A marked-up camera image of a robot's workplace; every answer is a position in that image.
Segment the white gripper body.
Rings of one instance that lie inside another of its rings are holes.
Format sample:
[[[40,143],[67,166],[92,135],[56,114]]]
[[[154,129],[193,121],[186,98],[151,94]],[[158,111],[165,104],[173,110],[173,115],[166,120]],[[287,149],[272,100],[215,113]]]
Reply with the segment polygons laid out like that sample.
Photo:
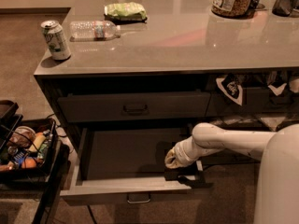
[[[194,163],[199,157],[198,149],[192,137],[177,142],[174,146],[175,165],[189,166]]]

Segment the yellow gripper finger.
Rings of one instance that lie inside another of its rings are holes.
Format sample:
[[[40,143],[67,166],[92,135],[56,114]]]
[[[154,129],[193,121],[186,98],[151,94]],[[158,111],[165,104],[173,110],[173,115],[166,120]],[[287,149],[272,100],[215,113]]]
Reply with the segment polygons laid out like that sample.
[[[167,154],[165,155],[165,158],[164,158],[164,164],[167,168],[170,168],[170,158],[172,156],[175,156],[175,152],[173,149],[170,149]]]
[[[183,166],[183,164],[181,163],[181,161],[179,160],[179,158],[177,156],[172,156],[170,158],[170,168],[171,169],[177,169],[182,166]]]

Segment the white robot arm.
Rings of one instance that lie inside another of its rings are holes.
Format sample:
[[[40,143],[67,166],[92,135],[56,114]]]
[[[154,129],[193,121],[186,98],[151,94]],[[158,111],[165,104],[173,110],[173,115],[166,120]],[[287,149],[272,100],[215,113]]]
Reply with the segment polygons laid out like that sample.
[[[187,167],[224,149],[261,162],[253,224],[299,224],[299,125],[258,132],[199,123],[167,152],[164,163],[169,169]]]

